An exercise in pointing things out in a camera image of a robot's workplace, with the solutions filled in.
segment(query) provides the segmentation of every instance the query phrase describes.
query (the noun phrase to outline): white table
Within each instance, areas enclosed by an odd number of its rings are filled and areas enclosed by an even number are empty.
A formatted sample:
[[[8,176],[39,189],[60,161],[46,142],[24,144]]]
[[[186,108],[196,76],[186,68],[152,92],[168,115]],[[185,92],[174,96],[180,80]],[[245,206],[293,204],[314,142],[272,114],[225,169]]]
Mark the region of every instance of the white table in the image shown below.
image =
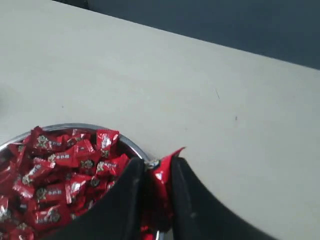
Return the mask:
[[[1,2],[0,55],[0,142],[83,122],[155,157],[187,146],[241,217],[320,239],[320,71],[49,0]]]

